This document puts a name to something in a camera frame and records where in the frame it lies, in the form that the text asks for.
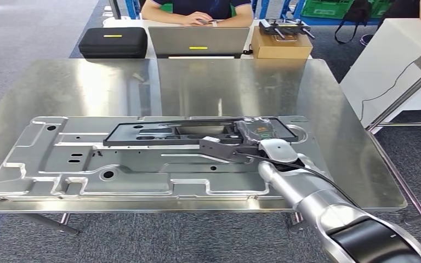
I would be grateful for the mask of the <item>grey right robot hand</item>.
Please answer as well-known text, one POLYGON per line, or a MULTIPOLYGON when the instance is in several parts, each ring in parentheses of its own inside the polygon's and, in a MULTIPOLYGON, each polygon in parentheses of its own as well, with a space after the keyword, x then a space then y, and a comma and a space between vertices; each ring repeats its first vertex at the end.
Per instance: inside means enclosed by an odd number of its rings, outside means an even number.
POLYGON ((235 121, 244 145, 257 145, 264 139, 277 139, 278 133, 271 120, 263 117, 245 117, 235 121))

